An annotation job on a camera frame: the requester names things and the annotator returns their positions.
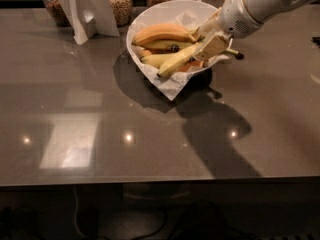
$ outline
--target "white napkin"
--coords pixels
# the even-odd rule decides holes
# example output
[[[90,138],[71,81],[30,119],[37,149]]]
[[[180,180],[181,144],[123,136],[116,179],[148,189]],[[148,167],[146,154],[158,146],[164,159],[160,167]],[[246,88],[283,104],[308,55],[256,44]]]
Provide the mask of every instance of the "white napkin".
[[[188,29],[196,29],[198,26],[202,24],[202,22],[198,19],[197,15],[192,13],[191,11],[185,11],[179,14],[175,19],[170,21],[172,23],[181,24]],[[127,41],[131,41],[134,34],[137,33],[142,28],[146,27],[145,24],[136,20],[135,24],[132,24],[128,31]],[[229,59],[230,57],[225,54],[221,54],[218,56],[214,56],[209,60],[208,67],[206,68],[193,68],[191,72],[177,72],[174,73],[170,78],[163,79],[157,76],[158,69],[153,66],[145,65],[141,63],[139,59],[139,50],[142,48],[136,46],[129,46],[128,50],[131,54],[133,60],[140,68],[141,72],[149,79],[149,81],[158,89],[160,90],[169,100],[174,100],[175,97],[179,94],[179,92],[183,89],[183,87],[189,82],[189,80],[205,71],[210,69],[214,64],[218,61]]]

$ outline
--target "dark floor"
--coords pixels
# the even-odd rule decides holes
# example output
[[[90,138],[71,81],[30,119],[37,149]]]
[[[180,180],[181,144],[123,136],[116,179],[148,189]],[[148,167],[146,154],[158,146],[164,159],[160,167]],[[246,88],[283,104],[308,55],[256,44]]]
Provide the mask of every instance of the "dark floor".
[[[0,191],[0,239],[10,239],[4,236],[10,232],[14,240],[77,240],[93,234],[106,238],[92,239],[129,240],[161,229],[144,239],[162,240],[195,201],[205,207],[204,213],[211,206],[222,211],[222,217],[210,215],[217,236],[217,225],[224,219],[228,235],[231,228],[246,233],[232,234],[237,239],[248,238],[249,233],[275,240],[319,239],[320,189],[315,181],[97,184]],[[199,221],[198,215],[191,216],[193,223]]]

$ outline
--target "white container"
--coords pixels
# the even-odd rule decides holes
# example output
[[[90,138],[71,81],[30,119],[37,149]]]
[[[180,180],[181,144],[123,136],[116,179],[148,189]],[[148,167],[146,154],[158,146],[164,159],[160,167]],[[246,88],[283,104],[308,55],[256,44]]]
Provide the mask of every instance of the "white container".
[[[189,29],[196,29],[216,10],[217,8],[214,6],[200,1],[172,0],[148,8],[130,25],[126,39],[128,52],[141,72],[155,87],[167,96],[168,99],[173,100],[188,83],[191,77],[210,69],[220,60],[229,59],[229,56],[221,54],[211,58],[208,67],[206,68],[187,73],[177,72],[168,79],[160,79],[157,76],[158,70],[156,68],[140,62],[139,50],[141,48],[131,45],[133,36],[142,28],[157,23],[173,22],[182,24]]]

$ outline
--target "glossy table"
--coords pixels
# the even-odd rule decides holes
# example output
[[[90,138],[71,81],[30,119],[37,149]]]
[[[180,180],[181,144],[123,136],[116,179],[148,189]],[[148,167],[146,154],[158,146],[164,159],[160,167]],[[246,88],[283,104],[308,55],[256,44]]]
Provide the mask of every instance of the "glossy table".
[[[169,102],[121,38],[0,10],[0,185],[320,174],[320,6],[278,15]]]

